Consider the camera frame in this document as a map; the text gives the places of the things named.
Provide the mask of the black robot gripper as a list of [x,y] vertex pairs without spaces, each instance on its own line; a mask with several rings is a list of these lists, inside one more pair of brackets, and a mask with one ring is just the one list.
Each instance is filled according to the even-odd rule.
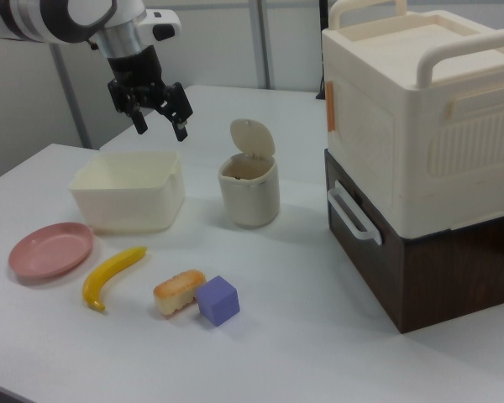
[[114,75],[108,83],[114,108],[132,120],[138,134],[148,129],[141,112],[141,107],[147,107],[171,122],[179,142],[186,139],[187,119],[193,114],[192,106],[180,82],[165,86],[153,45],[135,55],[110,58],[108,63]]

